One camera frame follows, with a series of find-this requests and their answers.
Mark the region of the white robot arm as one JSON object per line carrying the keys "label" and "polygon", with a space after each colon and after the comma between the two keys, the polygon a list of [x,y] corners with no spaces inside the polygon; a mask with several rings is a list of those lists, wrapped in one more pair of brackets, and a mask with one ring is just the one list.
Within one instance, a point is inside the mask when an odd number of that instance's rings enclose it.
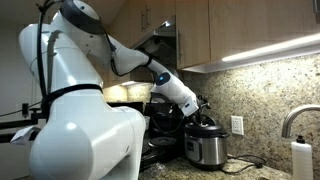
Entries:
{"label": "white robot arm", "polygon": [[196,95],[176,76],[108,35],[98,14],[80,0],[63,0],[50,23],[28,25],[19,43],[41,87],[47,121],[31,147],[34,180],[138,180],[145,118],[105,102],[90,56],[119,75],[147,67],[156,74],[157,99],[174,102],[185,116],[199,108]]}

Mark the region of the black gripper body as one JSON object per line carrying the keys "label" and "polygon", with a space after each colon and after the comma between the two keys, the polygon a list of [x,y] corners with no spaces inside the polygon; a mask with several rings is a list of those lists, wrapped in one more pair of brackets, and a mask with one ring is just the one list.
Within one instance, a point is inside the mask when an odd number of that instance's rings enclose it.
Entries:
{"label": "black gripper body", "polygon": [[199,109],[193,114],[192,122],[195,125],[202,125],[205,122],[205,115],[203,114],[204,109],[210,109],[210,103],[202,95],[197,96],[197,104]]}

